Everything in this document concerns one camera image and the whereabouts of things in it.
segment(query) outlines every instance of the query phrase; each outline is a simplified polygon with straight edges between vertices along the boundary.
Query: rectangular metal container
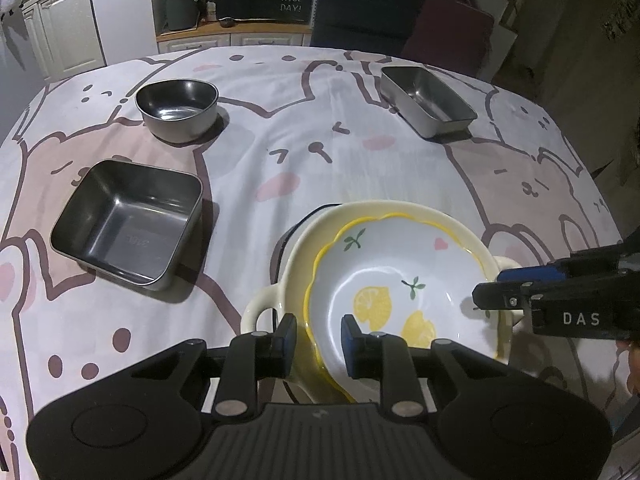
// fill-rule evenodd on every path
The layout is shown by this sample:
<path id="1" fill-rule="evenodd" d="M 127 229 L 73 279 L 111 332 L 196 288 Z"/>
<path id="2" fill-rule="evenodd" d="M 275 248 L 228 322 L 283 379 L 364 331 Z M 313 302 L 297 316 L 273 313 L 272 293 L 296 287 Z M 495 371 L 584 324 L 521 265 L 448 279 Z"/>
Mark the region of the rectangular metal container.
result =
<path id="1" fill-rule="evenodd" d="M 384 67 L 380 91 L 425 139 L 462 131 L 478 118 L 462 97 L 419 66 Z"/>
<path id="2" fill-rule="evenodd" d="M 149 290 L 172 280 L 202 210 L 197 176 L 103 160 L 84 176 L 52 231 L 53 250 Z"/>

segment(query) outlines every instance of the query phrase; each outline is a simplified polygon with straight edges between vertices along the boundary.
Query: pot handle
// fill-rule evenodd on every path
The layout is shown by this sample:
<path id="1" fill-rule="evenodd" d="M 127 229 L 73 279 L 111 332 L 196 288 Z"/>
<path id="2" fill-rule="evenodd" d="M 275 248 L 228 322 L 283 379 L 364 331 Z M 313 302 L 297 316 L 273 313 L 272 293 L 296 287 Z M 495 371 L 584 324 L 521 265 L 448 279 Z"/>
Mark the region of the pot handle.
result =
<path id="1" fill-rule="evenodd" d="M 278 317 L 282 318 L 284 310 L 278 301 L 279 288 L 280 287 L 277 283 L 269 285 L 254 296 L 246 306 L 244 314 L 242 314 L 242 319 L 240 320 L 240 333 L 245 334 L 247 332 L 255 331 L 260 314 L 268 308 L 275 308 L 278 311 Z"/>
<path id="2" fill-rule="evenodd" d="M 522 267 L 517 261 L 507 258 L 506 256 L 494 256 L 494 260 L 500 270 L 519 269 Z M 524 312 L 521 310 L 511 310 L 510 312 L 513 316 L 513 326 L 516 326 L 522 321 L 522 318 L 524 318 Z"/>

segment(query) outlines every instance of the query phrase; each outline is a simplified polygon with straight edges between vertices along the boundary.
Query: cabinet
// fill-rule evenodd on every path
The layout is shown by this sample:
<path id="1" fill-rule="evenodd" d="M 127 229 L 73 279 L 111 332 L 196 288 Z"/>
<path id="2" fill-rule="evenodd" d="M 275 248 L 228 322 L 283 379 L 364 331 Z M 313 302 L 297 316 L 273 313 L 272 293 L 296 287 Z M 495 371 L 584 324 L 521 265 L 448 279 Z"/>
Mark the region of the cabinet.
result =
<path id="1" fill-rule="evenodd" d="M 160 54 L 178 52 L 179 50 L 194 50 L 198 48 L 210 48 L 215 46 L 231 45 L 230 34 L 215 34 L 214 36 L 199 36 L 185 40 L 169 40 L 158 43 Z"/>
<path id="2" fill-rule="evenodd" d="M 302 34 L 278 32 L 248 32 L 231 35 L 232 46 L 290 45 L 302 46 Z"/>
<path id="3" fill-rule="evenodd" d="M 91 0 L 38 0 L 23 10 L 45 81 L 104 66 Z"/>
<path id="4" fill-rule="evenodd" d="M 51 57 L 51 51 L 47 46 L 47 40 L 44 35 L 44 29 L 42 28 L 42 19 L 40 18 L 40 9 L 38 6 L 33 6 L 24 12 L 24 23 L 27 26 L 27 33 L 31 41 L 31 47 L 35 54 L 36 61 L 42 72 L 45 83 L 51 83 L 53 81 L 52 74 L 49 72 L 49 67 L 53 66 L 53 58 Z"/>

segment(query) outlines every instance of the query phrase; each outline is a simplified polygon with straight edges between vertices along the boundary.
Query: pink cheek print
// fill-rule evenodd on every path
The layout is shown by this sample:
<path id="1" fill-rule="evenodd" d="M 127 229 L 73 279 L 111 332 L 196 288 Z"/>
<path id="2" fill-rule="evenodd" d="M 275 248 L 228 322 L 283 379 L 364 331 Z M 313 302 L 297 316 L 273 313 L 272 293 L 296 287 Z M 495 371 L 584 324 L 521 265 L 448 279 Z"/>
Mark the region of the pink cheek print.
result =
<path id="1" fill-rule="evenodd" d="M 27 289 L 27 297 L 24 299 L 24 307 L 22 308 L 23 312 L 26 311 L 36 299 L 36 276 L 33 273 L 33 268 L 31 266 L 29 267 L 29 274 L 29 288 Z"/>
<path id="2" fill-rule="evenodd" d="M 370 152 L 378 152 L 379 150 L 386 150 L 396 143 L 396 139 L 388 135 L 380 135 L 375 137 L 369 137 L 364 139 L 362 145 L 366 150 Z"/>
<path id="3" fill-rule="evenodd" d="M 10 263 L 5 263 L 0 266 L 0 301 L 6 301 L 14 288 L 15 270 L 14 266 Z"/>
<path id="4" fill-rule="evenodd" d="M 266 202 L 272 198 L 293 193 L 300 185 L 300 177 L 295 173 L 285 171 L 272 176 L 262 184 L 255 193 L 256 202 Z"/>
<path id="5" fill-rule="evenodd" d="M 449 244 L 442 238 L 436 238 L 436 241 L 433 243 L 433 248 L 436 249 L 436 251 L 444 251 L 449 248 Z"/>
<path id="6" fill-rule="evenodd" d="M 209 65 L 200 65 L 197 66 L 196 68 L 193 69 L 194 72 L 202 72 L 203 70 L 211 70 L 213 68 L 220 68 L 221 65 L 213 65 L 213 64 L 209 64 Z"/>

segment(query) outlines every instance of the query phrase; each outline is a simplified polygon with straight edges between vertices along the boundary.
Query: table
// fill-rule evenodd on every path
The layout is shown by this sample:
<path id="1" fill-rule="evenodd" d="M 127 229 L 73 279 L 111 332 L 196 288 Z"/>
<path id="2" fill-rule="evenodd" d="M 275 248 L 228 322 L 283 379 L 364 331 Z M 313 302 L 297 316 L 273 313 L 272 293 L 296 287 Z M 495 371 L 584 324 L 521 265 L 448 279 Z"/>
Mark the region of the table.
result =
<path id="1" fill-rule="evenodd" d="M 331 49 L 228 47 L 146 57 L 45 86 L 0 148 L 0 447 L 9 478 L 36 478 L 24 432 L 44 404 L 187 338 L 227 344 L 243 307 L 275 279 L 278 241 L 322 204 L 421 203 L 523 266 L 620 239 L 542 108 L 431 68 L 478 119 L 471 138 L 426 141 L 380 96 L 380 69 L 407 63 Z M 176 77 L 218 86 L 217 137 L 169 146 L 143 125 L 135 92 Z M 104 158 L 189 171 L 204 183 L 202 223 L 168 291 L 137 292 L 50 248 L 64 203 Z M 614 342 L 520 330 L 511 362 L 613 416 L 630 397 L 626 356 Z"/>

